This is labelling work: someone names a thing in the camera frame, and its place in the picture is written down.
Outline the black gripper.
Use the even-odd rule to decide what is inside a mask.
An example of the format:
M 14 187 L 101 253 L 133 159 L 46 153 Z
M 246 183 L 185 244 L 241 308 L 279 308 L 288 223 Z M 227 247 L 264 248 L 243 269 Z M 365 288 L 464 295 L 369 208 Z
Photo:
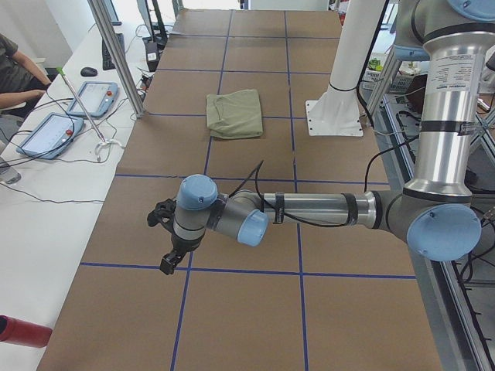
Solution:
M 172 251 L 162 257 L 159 270 L 164 274 L 174 274 L 176 267 L 182 261 L 182 257 L 197 249 L 202 239 L 203 235 L 189 240 L 174 233 L 171 236 Z

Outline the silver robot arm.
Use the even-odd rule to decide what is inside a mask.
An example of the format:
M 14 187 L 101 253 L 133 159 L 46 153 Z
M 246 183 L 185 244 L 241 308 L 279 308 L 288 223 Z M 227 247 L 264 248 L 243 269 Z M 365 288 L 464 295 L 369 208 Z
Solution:
M 402 1 L 395 50 L 428 58 L 428 77 L 415 167 L 399 191 L 361 194 L 223 194 L 205 175 L 185 178 L 174 199 L 158 203 L 149 226 L 170 232 L 172 249 L 160 270 L 172 274 L 213 230 L 257 246 L 270 224 L 294 221 L 323 228 L 363 225 L 404 241 L 429 260 L 458 260 L 479 243 L 483 224 L 465 184 L 476 105 L 487 50 L 494 44 L 492 1 Z

